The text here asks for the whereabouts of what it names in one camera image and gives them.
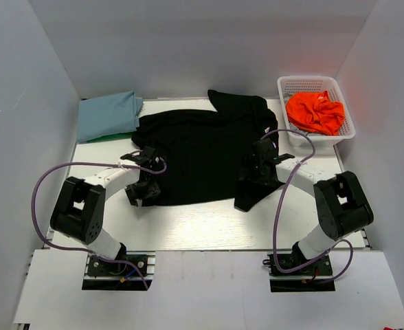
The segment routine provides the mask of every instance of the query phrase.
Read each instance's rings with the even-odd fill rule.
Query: white enclosure
[[[11,329],[42,246],[32,188],[71,159],[79,99],[208,88],[274,97],[277,79],[294,74],[341,87],[357,134],[337,148],[363,183],[375,214],[368,238],[404,306],[404,1],[0,0],[0,330]],[[44,230],[64,175],[39,195]]]

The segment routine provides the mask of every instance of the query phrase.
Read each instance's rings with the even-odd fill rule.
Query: orange cloth
[[[345,118],[343,104],[330,101],[327,91],[296,93],[287,101],[286,112],[299,129],[324,135],[339,135]]]

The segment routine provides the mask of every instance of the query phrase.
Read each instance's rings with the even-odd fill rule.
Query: folded blue cloth
[[[142,99],[135,92],[113,94],[80,102],[77,142],[136,131]]]

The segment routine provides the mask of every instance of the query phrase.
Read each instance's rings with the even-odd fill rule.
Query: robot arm
[[[122,156],[120,163],[154,169],[157,160],[155,149],[146,147],[139,155]],[[108,168],[84,179],[68,177],[52,213],[51,228],[79,241],[96,254],[108,259],[123,259],[126,247],[106,232],[102,224],[104,203],[124,188],[131,204],[155,198],[160,193],[154,178],[148,173],[140,174],[137,169]]]
[[[297,161],[292,155],[278,155],[268,138],[252,144],[253,153],[244,163],[242,179],[260,186],[281,187]],[[315,198],[319,225],[293,246],[299,264],[329,250],[340,239],[373,222],[373,213],[354,173],[327,173],[304,164],[291,184]]]

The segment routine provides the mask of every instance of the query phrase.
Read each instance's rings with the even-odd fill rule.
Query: laundry basket
[[[351,139],[355,136],[355,127],[353,126],[352,118],[348,112],[346,102],[342,96],[341,90],[338,87],[338,83],[335,79],[331,77],[324,76],[285,76],[280,77],[277,80],[278,93],[280,94],[280,101],[283,108],[284,123],[286,128],[289,128],[289,120],[287,118],[286,106],[283,100],[283,94],[295,94],[299,91],[310,91],[310,92],[321,92],[328,91],[330,100],[341,102],[344,106],[344,113],[346,119],[339,129],[339,135],[319,135],[319,134],[308,134],[308,137],[313,141],[316,147],[325,148],[333,146],[334,144]],[[304,137],[288,132],[289,144],[294,147],[308,146],[309,143],[304,139]]]

